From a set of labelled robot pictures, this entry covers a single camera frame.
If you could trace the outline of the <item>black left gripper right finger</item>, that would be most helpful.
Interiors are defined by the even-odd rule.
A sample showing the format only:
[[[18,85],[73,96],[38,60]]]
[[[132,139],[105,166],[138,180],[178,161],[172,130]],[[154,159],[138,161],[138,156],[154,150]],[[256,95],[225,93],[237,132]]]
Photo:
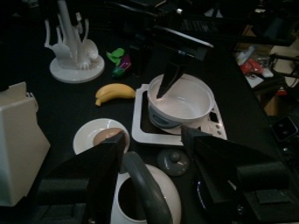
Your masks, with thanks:
[[[299,192],[281,160],[186,126],[181,143],[212,224],[299,222]]]

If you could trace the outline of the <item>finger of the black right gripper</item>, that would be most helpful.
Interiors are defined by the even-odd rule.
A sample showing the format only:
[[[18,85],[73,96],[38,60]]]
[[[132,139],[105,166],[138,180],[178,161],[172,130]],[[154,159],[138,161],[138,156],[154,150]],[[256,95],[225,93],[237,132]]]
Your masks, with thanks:
[[[165,67],[165,71],[162,74],[161,84],[157,90],[156,98],[160,99],[168,90],[170,89],[173,83],[182,76],[184,69],[186,67],[185,63],[181,62],[169,62]]]

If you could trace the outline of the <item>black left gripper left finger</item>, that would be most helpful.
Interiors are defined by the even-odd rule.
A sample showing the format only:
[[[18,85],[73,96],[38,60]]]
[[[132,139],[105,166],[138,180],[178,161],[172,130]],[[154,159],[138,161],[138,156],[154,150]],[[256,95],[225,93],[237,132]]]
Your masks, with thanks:
[[[46,174],[33,224],[109,224],[125,146],[120,131]]]

